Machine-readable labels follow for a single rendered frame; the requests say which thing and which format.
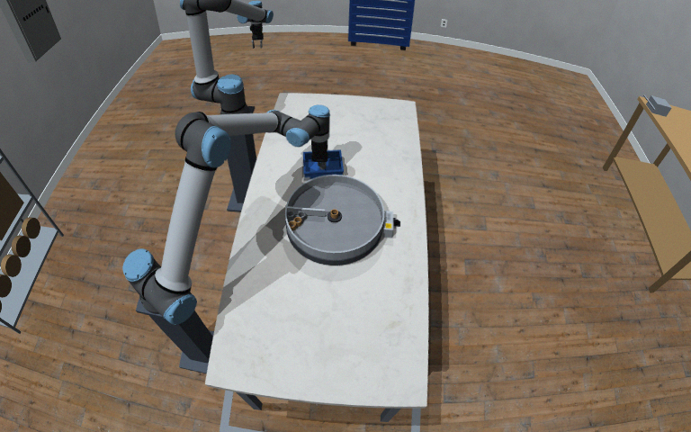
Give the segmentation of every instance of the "blue plastic container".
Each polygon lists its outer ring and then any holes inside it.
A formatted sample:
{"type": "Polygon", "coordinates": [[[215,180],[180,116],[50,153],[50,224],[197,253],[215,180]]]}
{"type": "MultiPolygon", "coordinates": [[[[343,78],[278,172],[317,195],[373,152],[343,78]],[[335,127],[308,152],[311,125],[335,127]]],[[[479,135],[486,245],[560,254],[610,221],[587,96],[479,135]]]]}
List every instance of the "blue plastic container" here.
{"type": "Polygon", "coordinates": [[[319,162],[311,160],[313,156],[310,151],[303,152],[303,176],[316,178],[328,174],[340,174],[345,171],[343,165],[343,153],[340,150],[327,151],[327,165],[324,169],[319,167],[319,162]]]}

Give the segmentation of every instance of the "table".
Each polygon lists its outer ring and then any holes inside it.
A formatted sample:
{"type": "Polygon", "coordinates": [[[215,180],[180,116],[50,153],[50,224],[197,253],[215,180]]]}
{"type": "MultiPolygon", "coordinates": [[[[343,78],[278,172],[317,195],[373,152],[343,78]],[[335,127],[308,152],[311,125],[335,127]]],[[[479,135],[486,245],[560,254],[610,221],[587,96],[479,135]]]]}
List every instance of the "table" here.
{"type": "MultiPolygon", "coordinates": [[[[427,404],[425,192],[412,101],[280,94],[276,110],[331,111],[329,149],[401,221],[367,257],[322,265],[284,233],[284,206],[307,179],[302,151],[267,133],[231,249],[205,383],[290,401],[390,411],[427,404]]],[[[222,416],[229,423],[229,415],[222,416]]]]}

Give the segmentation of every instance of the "wooden floor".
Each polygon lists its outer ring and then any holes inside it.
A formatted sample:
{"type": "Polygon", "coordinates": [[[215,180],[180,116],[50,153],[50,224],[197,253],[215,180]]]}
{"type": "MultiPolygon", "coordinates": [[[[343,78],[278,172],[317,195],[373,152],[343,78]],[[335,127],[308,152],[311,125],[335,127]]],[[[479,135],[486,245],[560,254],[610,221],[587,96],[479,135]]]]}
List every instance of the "wooden floor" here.
{"type": "MultiPolygon", "coordinates": [[[[618,172],[601,168],[621,129],[586,76],[423,41],[211,40],[219,73],[244,78],[258,113],[281,92],[417,102],[430,254],[423,431],[691,430],[691,283],[647,292],[655,259],[618,172]]],[[[22,334],[0,327],[0,431],[218,430],[223,391],[179,369],[121,271],[134,249],[162,257],[184,165],[176,123],[219,111],[192,99],[193,76],[189,40],[163,41],[51,195],[66,236],[22,334]]],[[[621,156],[636,158],[628,143],[621,156]]],[[[222,167],[191,272],[209,328],[238,221],[230,193],[222,167]]],[[[236,397],[231,425],[409,430],[405,409],[386,426],[380,409],[262,400],[252,411],[236,397]]]]}

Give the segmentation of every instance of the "white marble table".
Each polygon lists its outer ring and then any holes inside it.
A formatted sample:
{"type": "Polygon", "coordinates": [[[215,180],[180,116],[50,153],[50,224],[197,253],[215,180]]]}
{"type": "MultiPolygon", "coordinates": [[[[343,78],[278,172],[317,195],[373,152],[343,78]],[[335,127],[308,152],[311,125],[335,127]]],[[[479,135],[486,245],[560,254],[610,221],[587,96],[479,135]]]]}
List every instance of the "white marble table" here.
{"type": "Polygon", "coordinates": [[[284,233],[284,206],[306,181],[302,148],[265,134],[231,249],[205,383],[291,401],[381,408],[427,403],[425,190],[411,101],[280,94],[276,110],[330,114],[330,150],[401,221],[367,257],[322,265],[284,233]]]}

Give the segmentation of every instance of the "gray wall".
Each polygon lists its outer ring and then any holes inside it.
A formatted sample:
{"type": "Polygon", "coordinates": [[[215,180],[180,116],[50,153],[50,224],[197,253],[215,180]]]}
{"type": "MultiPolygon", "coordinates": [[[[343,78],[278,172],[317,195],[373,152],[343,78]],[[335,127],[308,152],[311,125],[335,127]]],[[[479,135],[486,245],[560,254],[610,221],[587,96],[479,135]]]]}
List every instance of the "gray wall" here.
{"type": "MultiPolygon", "coordinates": [[[[154,0],[163,33],[187,30],[177,0],[154,0]]],[[[274,25],[348,25],[348,0],[265,0],[274,25]]],[[[238,27],[212,13],[211,28],[238,27]]],[[[681,0],[417,0],[413,32],[482,42],[594,72],[628,121],[640,95],[691,110],[691,2],[681,0]],[[449,21],[442,29],[441,19],[449,21]]],[[[267,37],[272,50],[274,36],[267,37]]],[[[664,140],[643,115],[634,135],[653,160],[664,140]]],[[[672,153],[661,171],[691,227],[691,184],[672,153]]]]}
{"type": "Polygon", "coordinates": [[[62,39],[38,61],[23,54],[0,7],[0,147],[37,195],[160,34],[152,0],[48,4],[62,39]]]}

